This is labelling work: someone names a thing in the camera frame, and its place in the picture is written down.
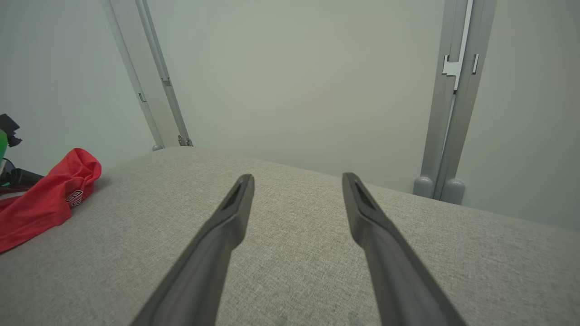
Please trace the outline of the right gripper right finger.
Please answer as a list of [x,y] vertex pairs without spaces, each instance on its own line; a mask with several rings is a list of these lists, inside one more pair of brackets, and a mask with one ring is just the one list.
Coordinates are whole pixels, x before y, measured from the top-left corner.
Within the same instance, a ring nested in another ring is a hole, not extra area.
[[364,250],[382,326],[467,326],[361,179],[342,176],[354,241]]

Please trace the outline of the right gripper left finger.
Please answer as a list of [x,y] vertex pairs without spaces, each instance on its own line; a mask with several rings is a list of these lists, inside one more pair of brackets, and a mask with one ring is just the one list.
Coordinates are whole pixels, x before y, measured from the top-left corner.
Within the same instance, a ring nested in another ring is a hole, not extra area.
[[215,326],[232,252],[245,237],[255,190],[241,175],[130,326]]

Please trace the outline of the red shorts with white stripe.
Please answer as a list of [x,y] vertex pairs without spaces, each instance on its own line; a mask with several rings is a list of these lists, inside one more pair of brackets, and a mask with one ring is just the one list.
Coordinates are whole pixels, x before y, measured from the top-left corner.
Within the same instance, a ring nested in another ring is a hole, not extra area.
[[0,254],[70,219],[101,172],[93,155],[75,148],[26,192],[0,196]]

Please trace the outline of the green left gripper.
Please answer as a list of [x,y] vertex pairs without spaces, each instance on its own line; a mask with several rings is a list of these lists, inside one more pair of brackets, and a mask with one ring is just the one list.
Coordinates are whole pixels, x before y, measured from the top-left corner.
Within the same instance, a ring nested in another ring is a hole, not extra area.
[[[9,146],[6,132],[0,129],[0,162]],[[20,168],[4,171],[0,174],[0,188],[31,188],[44,176]]]

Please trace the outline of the grey slanted partition post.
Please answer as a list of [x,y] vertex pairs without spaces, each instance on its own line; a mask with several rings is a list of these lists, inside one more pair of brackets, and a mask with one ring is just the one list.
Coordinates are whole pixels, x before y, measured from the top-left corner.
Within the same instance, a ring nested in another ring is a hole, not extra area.
[[147,0],[100,0],[153,150],[192,146]]

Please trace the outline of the grey partition post rounded feet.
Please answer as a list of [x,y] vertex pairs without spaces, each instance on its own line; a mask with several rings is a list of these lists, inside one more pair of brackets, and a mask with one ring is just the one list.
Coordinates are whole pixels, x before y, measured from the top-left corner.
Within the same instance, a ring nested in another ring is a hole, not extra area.
[[423,152],[413,194],[456,205],[466,186],[457,178],[498,0],[444,0],[443,25]]

